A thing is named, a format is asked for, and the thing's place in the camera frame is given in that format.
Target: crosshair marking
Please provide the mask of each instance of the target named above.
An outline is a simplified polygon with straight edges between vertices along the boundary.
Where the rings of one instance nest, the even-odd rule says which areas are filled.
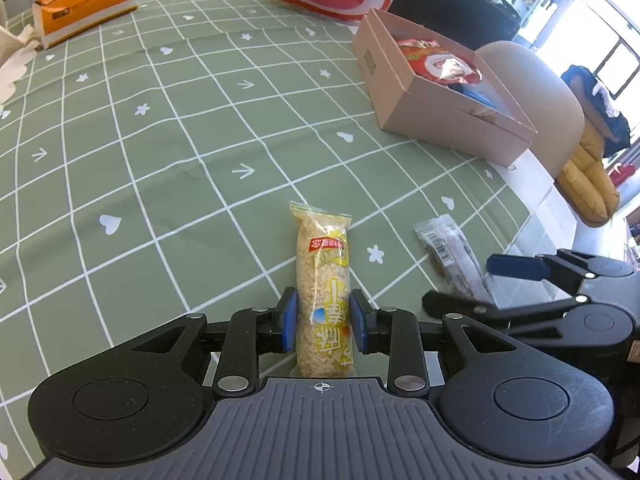
[[[329,386],[327,383],[318,383],[314,384],[312,388],[324,394],[329,388],[335,388],[335,386]]]

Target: metal screw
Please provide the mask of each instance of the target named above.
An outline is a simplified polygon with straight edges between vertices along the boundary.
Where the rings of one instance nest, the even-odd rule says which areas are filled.
[[[406,392],[417,392],[423,389],[427,383],[424,379],[416,375],[402,375],[394,381],[396,388]]]
[[[228,375],[218,381],[218,387],[226,392],[241,392],[247,386],[249,381],[239,375]]]

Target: barcode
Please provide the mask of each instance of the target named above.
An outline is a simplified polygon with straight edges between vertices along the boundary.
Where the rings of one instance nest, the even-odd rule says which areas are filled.
[[[444,267],[449,267],[456,262],[453,259],[453,256],[451,256],[446,243],[436,231],[428,231],[424,235],[427,237],[427,241],[429,242],[431,247],[436,249],[436,254],[438,255]]]

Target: snack stick package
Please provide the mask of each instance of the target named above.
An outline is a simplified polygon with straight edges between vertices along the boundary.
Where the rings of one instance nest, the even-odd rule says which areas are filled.
[[[298,223],[296,351],[303,377],[354,374],[349,318],[351,217],[292,203]]]

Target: blue gripper pad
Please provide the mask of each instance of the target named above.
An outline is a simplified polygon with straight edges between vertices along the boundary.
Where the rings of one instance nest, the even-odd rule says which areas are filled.
[[[353,292],[349,295],[349,311],[351,314],[351,331],[356,340],[356,346],[360,352],[367,354],[369,342],[367,341],[366,319],[362,306]]]
[[[283,319],[282,350],[283,352],[291,352],[293,341],[296,338],[296,321],[298,319],[298,292],[296,290],[287,300]]]
[[[548,280],[551,277],[551,269],[540,258],[510,254],[492,254],[486,261],[486,270],[494,276],[521,278],[534,282]]]

